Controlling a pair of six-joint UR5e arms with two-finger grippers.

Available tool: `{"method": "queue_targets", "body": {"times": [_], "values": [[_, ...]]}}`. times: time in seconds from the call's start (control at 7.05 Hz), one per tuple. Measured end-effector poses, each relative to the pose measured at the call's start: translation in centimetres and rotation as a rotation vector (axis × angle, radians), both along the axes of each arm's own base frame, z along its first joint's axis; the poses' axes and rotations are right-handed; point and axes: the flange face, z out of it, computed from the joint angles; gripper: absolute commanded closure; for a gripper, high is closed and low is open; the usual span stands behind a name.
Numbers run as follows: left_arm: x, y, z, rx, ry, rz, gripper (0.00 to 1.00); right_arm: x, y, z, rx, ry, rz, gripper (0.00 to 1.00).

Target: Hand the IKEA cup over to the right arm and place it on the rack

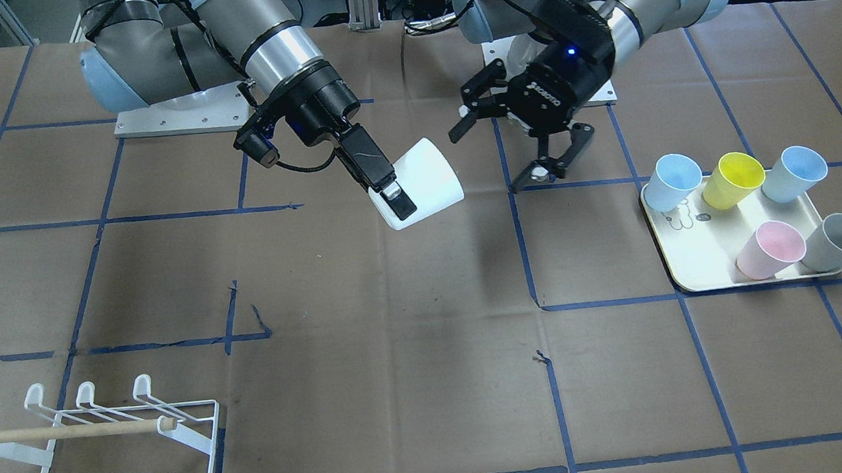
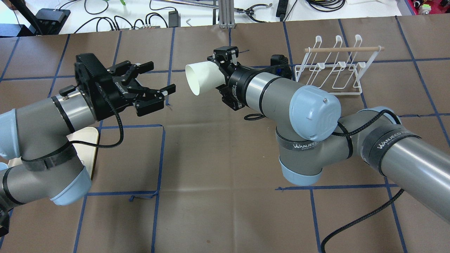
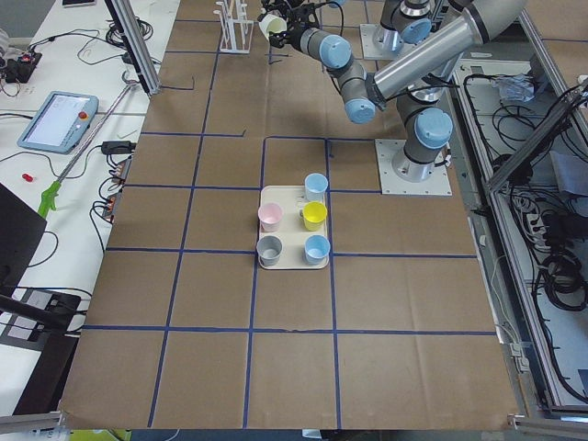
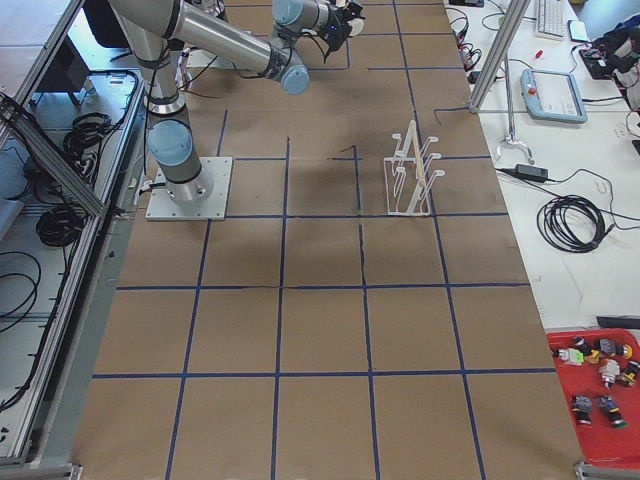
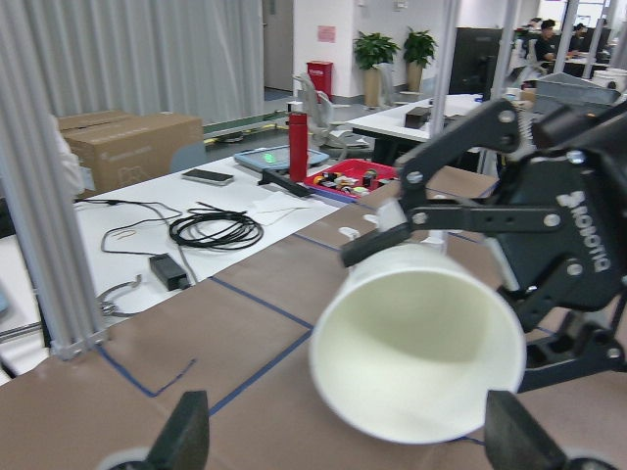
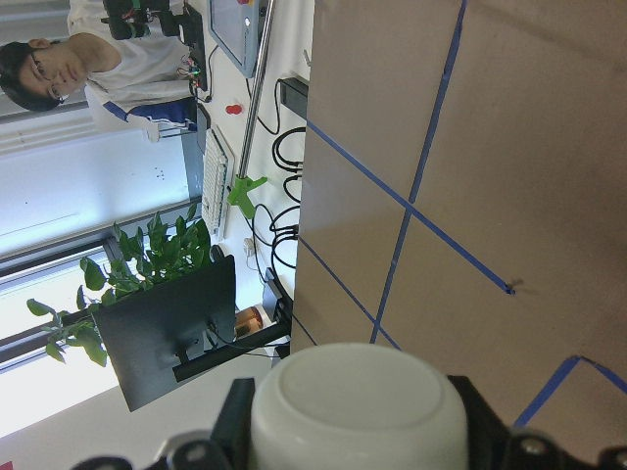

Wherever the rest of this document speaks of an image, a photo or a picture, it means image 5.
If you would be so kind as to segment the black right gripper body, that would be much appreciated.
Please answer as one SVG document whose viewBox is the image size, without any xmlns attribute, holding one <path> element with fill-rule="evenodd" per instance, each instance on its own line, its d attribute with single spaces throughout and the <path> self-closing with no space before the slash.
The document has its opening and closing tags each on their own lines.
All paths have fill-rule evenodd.
<svg viewBox="0 0 627 470">
<path fill-rule="evenodd" d="M 626 107 L 592 117 L 562 108 L 535 132 L 537 148 L 508 165 L 483 200 L 431 203 L 426 185 L 470 148 L 519 146 L 516 111 L 505 99 L 413 149 L 400 173 L 404 232 L 482 233 L 502 268 L 500 293 L 525 332 L 566 309 L 554 335 L 528 344 L 522 391 L 626 368 L 617 338 L 626 307 Z"/>
</svg>

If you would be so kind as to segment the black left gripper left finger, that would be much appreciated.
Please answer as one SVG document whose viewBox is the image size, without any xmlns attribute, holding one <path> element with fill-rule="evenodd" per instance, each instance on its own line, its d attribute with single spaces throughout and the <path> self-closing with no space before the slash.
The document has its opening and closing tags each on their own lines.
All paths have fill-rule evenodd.
<svg viewBox="0 0 627 470">
<path fill-rule="evenodd" d="M 204 469 L 210 448 L 208 395 L 185 392 L 151 447 L 150 469 Z"/>
</svg>

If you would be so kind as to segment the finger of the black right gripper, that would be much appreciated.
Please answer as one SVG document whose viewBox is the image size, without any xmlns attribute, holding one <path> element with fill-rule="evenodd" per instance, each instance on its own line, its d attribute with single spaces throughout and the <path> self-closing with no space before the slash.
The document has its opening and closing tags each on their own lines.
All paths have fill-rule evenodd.
<svg viewBox="0 0 627 470">
<path fill-rule="evenodd" d="M 376 211 L 377 227 L 345 244 L 340 259 L 345 267 L 354 266 L 383 250 L 395 247 L 411 235 L 411 225 L 397 199 L 389 198 Z"/>
</svg>

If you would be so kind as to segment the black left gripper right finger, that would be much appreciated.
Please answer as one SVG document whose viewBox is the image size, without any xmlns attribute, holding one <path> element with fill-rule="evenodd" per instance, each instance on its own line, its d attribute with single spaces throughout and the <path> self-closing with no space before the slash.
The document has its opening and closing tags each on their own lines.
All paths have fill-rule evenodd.
<svg viewBox="0 0 627 470">
<path fill-rule="evenodd" d="M 490 391 L 485 452 L 493 469 L 563 469 L 567 457 L 533 416 L 507 391 Z"/>
</svg>

